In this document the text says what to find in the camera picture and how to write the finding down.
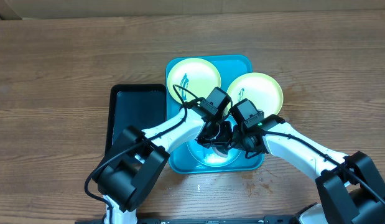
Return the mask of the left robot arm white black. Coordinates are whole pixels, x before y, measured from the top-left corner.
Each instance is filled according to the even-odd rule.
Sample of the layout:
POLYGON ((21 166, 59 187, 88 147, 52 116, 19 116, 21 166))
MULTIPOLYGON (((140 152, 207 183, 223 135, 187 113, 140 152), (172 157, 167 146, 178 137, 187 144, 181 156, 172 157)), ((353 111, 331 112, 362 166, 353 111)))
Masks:
POLYGON ((201 106, 184 107, 170 120, 149 129, 128 126, 90 175, 106 204, 105 223, 136 223, 136 209, 150 194, 170 154, 185 142, 227 146, 231 123, 201 106))

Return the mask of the light blue plate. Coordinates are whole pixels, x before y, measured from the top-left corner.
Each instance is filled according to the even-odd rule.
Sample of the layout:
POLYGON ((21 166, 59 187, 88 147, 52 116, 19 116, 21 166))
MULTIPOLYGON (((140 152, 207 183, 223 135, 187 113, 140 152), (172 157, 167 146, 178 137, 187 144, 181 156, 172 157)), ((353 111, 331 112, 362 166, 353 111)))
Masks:
POLYGON ((234 162, 240 155, 240 151, 237 149, 230 149, 227 157, 221 157, 217 155, 213 148, 205 148, 199 145, 196 140, 187 142, 188 150, 191 155, 201 164, 209 167, 223 167, 234 162))

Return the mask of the round sponge scrubber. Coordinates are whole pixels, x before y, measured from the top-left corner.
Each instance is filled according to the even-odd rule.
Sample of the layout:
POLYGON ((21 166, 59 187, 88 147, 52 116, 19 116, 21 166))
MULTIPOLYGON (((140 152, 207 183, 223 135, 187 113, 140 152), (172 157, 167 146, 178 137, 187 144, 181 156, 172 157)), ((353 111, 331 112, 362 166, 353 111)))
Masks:
POLYGON ((224 147, 212 147, 213 152, 220 157, 228 157, 228 150, 224 147))

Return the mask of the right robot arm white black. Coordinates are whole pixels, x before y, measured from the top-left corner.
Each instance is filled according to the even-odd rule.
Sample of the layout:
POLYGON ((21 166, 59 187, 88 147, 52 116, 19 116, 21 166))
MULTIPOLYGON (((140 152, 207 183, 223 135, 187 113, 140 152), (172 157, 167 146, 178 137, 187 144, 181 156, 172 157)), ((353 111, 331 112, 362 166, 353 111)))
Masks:
POLYGON ((237 149, 268 153, 312 179, 320 203, 303 209, 297 223, 385 223, 385 182, 373 160, 324 147, 277 115, 234 115, 237 149))

